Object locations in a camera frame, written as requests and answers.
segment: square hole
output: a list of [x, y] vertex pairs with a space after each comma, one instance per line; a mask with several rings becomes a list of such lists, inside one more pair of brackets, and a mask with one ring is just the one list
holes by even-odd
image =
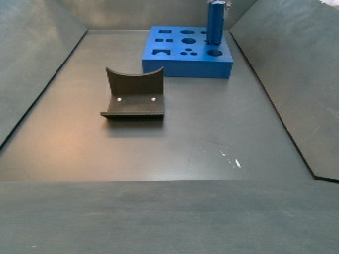
[[158, 33], [160, 33], [160, 34], [172, 34], [172, 30], [160, 29], [160, 30], [158, 30]]

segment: blue foam block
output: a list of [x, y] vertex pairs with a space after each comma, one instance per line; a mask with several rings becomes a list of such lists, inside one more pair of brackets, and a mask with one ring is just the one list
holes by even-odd
[[229, 78], [233, 59], [223, 36], [208, 45], [204, 27], [150, 27], [141, 62], [142, 72], [164, 68], [164, 76]]

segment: black u-shaped bracket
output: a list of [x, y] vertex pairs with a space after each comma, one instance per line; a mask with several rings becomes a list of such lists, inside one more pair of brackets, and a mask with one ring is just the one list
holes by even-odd
[[125, 75], [105, 69], [110, 88], [110, 101], [105, 118], [162, 117], [162, 68], [142, 74]]

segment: black plastic part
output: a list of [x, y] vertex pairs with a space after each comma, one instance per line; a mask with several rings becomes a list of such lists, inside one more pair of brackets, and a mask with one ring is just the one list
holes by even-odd
[[142, 75], [125, 75], [105, 69], [110, 101], [105, 118], [158, 117], [164, 115], [162, 68]]

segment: round hole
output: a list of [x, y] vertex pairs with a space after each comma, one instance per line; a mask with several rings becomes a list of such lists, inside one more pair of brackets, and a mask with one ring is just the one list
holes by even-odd
[[188, 35], [188, 34], [194, 34], [194, 31], [193, 30], [182, 30], [181, 33]]
[[208, 50], [208, 51], [207, 51], [207, 54], [208, 54], [209, 56], [217, 57], [217, 56], [220, 56], [220, 55], [223, 54], [223, 52], [219, 51], [219, 50]]
[[196, 43], [196, 39], [193, 39], [193, 38], [184, 38], [182, 39], [182, 43], [185, 43], [185, 44], [194, 44]]

